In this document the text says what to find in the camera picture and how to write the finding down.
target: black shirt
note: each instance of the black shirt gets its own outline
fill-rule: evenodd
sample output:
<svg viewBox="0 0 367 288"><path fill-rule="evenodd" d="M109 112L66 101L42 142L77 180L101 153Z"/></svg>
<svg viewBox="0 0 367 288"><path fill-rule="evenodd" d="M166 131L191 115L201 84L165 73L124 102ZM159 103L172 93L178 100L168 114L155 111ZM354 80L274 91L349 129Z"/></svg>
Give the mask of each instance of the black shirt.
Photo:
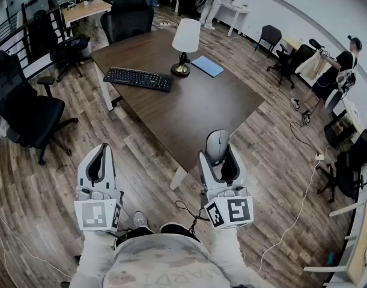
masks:
<svg viewBox="0 0 367 288"><path fill-rule="evenodd" d="M337 62L341 66L340 70L337 70L334 67L330 67L322 76L323 82L325 83L336 83L337 75L340 71L350 70L353 67L353 55L350 51L343 51L339 56L336 57Z"/></svg>

